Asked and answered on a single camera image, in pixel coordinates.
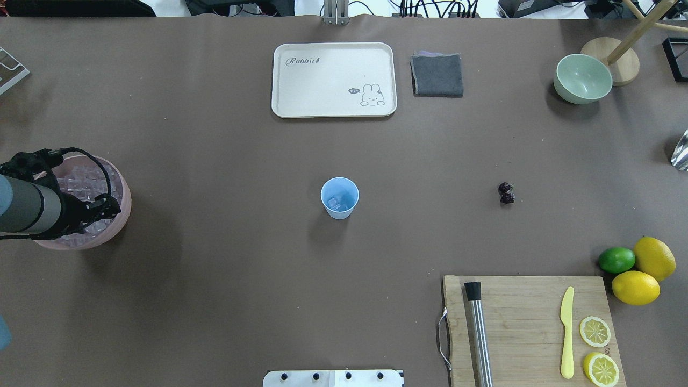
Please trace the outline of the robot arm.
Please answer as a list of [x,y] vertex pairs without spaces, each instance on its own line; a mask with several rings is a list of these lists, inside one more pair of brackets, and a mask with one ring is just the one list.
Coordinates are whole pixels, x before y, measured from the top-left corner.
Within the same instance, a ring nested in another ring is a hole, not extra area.
[[3,240],[49,240],[81,233],[101,219],[114,219],[122,209],[105,193],[94,202],[70,193],[3,175],[1,177]]

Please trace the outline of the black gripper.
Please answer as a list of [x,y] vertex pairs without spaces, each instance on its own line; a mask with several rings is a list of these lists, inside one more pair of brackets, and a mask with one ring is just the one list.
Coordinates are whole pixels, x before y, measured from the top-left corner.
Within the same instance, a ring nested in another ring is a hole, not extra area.
[[111,195],[98,195],[94,202],[83,201],[70,193],[60,193],[61,215],[56,226],[59,234],[81,232],[101,219],[115,218],[121,213],[118,201]]

